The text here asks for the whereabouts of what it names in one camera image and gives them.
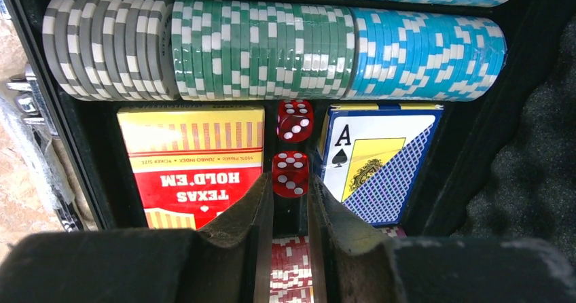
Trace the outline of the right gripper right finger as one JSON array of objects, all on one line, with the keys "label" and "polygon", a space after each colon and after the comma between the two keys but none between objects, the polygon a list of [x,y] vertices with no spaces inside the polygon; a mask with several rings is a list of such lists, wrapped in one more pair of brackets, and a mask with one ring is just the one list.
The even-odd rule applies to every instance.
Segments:
[{"label": "right gripper right finger", "polygon": [[315,302],[574,302],[575,271],[538,239],[391,238],[309,179]]}]

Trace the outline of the red die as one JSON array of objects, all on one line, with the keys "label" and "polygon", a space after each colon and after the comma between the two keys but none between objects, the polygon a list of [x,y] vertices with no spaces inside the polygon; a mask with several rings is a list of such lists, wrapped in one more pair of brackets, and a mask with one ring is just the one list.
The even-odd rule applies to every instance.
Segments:
[{"label": "red die", "polygon": [[283,198],[299,198],[308,193],[309,161],[300,151],[282,151],[272,160],[272,189]]},{"label": "red die", "polygon": [[302,99],[281,101],[277,116],[276,133],[280,140],[299,143],[311,136],[314,129],[314,112],[310,102]]}]

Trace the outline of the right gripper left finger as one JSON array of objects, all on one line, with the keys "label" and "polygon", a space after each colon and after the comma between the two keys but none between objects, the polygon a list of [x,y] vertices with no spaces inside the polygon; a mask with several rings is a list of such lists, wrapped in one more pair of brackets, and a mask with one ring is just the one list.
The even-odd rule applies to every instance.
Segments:
[{"label": "right gripper left finger", "polygon": [[1,265],[2,302],[267,302],[272,182],[198,230],[34,234]]}]

